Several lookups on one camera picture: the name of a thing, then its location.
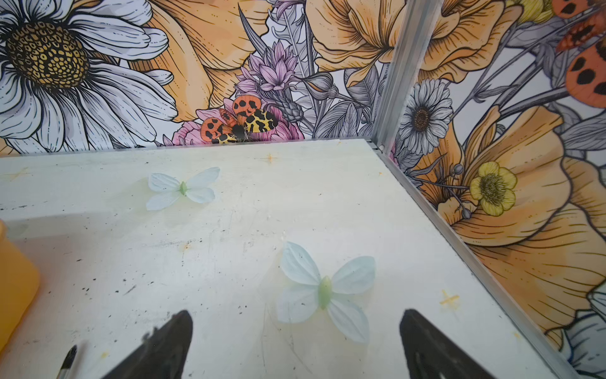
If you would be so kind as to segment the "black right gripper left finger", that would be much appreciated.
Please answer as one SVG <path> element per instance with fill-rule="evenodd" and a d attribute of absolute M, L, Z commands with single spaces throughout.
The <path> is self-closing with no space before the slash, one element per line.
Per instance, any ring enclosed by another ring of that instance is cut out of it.
<path fill-rule="evenodd" d="M 192 337 L 193 319 L 182 310 L 164 326 L 146 334 L 140 347 L 103 379 L 181 378 Z"/>

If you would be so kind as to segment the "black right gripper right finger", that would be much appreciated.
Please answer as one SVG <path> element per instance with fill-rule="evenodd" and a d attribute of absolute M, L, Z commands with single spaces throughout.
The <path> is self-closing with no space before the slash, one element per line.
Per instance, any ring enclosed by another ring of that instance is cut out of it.
<path fill-rule="evenodd" d="M 494 379 L 415 309 L 405 310 L 399 333 L 412 379 Z"/>

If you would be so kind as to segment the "black orange handled screwdriver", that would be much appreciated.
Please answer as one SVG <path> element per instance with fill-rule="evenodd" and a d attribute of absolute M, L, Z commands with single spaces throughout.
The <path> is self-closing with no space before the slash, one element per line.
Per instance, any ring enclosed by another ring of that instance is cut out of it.
<path fill-rule="evenodd" d="M 77 357 L 77 345 L 74 345 L 69 349 L 64 358 L 61 368 L 58 371 L 56 379 L 67 379 L 69 377 L 70 371 L 72 370 L 74 361 Z"/>

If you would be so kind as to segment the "yellow plastic bin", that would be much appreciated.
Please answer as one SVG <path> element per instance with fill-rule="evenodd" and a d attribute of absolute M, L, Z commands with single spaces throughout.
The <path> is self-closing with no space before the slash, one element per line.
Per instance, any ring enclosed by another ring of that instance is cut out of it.
<path fill-rule="evenodd" d="M 39 270 L 6 234 L 6 224 L 1 221 L 1 351 L 20 325 L 40 283 Z"/>

